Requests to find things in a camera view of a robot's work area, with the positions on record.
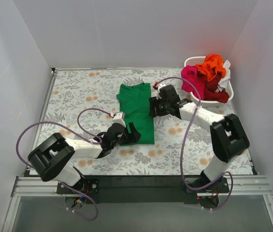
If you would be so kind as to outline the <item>green t-shirt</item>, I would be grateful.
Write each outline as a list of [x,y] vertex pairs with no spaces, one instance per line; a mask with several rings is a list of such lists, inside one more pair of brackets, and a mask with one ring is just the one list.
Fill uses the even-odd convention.
[[154,123],[150,117],[149,98],[152,97],[151,85],[149,83],[140,83],[134,86],[120,85],[120,91],[117,99],[120,104],[120,111],[125,113],[125,123],[134,124],[141,137],[138,144],[153,145]]

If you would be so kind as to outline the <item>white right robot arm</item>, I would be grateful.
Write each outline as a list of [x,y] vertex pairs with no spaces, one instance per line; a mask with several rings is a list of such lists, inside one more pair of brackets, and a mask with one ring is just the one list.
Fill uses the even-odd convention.
[[216,114],[189,99],[180,99],[173,85],[155,84],[153,88],[157,95],[149,99],[152,118],[172,115],[210,133],[214,152],[212,160],[198,179],[192,183],[184,180],[184,184],[193,191],[214,191],[231,162],[250,146],[238,116]]

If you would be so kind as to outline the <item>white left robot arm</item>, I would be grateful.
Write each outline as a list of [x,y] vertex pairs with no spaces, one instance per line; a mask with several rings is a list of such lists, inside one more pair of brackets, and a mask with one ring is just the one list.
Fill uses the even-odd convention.
[[140,138],[141,133],[132,122],[128,126],[113,123],[107,131],[88,141],[68,139],[54,133],[30,152],[28,161],[42,181],[57,180],[67,184],[73,193],[80,193],[85,186],[85,177],[78,168],[69,164],[71,159],[100,159],[116,146],[135,144]]

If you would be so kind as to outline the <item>magenta t-shirt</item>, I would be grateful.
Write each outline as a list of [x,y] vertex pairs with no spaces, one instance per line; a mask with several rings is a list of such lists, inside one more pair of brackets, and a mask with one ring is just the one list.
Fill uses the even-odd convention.
[[182,90],[188,93],[192,92],[197,99],[198,99],[197,93],[199,93],[201,100],[205,100],[204,90],[205,90],[206,80],[198,72],[198,69],[195,66],[187,65],[186,67],[184,67],[181,72],[181,77],[182,79],[185,79],[188,82],[190,82],[196,89],[195,91],[195,89],[191,87],[189,83],[187,83],[186,81],[183,81]]

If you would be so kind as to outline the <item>dark red t-shirt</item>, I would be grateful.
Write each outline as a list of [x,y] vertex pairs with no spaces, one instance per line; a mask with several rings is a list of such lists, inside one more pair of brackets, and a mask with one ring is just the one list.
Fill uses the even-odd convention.
[[211,81],[207,81],[207,76],[197,73],[197,80],[201,81],[201,99],[204,101],[218,101],[220,103],[227,103],[229,100],[229,94],[218,89],[218,82],[222,79],[222,75],[219,73]]

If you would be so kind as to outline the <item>floral patterned table mat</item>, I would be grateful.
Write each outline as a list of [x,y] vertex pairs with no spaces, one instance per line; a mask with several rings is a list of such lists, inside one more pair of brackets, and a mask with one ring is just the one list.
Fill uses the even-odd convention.
[[[109,112],[119,111],[120,85],[153,84],[163,80],[181,98],[179,68],[59,71],[39,127],[38,145],[55,132],[70,139],[91,138],[112,123]],[[200,174],[214,156],[210,134],[173,116],[154,119],[153,145],[119,146],[102,159],[73,159],[70,164],[85,175]]]

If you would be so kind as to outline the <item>white perforated laundry basket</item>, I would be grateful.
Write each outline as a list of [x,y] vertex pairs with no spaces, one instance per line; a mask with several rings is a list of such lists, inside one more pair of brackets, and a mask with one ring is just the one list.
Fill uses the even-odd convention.
[[[205,60],[205,56],[190,57],[185,60],[184,66],[186,67],[187,65],[193,66],[196,64],[201,64],[204,62],[204,60]],[[227,102],[230,102],[233,99],[234,92],[233,92],[233,88],[229,79],[228,79],[228,82],[226,83],[225,91],[228,93],[228,96],[229,96],[229,99]],[[195,104],[198,103],[199,99],[193,93],[189,93],[188,96],[190,97],[190,100],[192,102],[194,102]],[[206,100],[201,101],[201,106],[203,108],[218,107],[221,105],[223,105],[223,103],[219,101],[206,101]]]

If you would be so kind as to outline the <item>white t-shirt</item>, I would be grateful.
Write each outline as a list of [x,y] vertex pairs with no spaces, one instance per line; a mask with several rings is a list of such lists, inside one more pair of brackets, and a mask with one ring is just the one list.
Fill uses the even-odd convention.
[[223,90],[226,90],[226,88],[228,87],[228,83],[230,80],[230,66],[231,66],[231,63],[228,60],[226,60],[222,66],[225,69],[226,74],[223,78],[219,80],[216,92],[221,92]]

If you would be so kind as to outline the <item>orange t-shirt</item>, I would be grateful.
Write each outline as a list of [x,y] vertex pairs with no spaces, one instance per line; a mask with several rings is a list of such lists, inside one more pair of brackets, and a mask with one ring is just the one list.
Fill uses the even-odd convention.
[[201,64],[196,64],[195,67],[199,72],[206,76],[208,82],[216,77],[223,78],[226,75],[226,69],[223,67],[224,60],[218,54],[207,55]]

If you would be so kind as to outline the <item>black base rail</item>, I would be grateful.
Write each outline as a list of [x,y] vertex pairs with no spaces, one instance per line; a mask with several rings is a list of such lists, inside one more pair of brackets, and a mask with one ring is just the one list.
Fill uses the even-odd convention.
[[91,175],[74,189],[89,195],[96,203],[205,203],[218,206],[218,195],[228,194],[225,177],[207,187],[191,191],[179,175]]

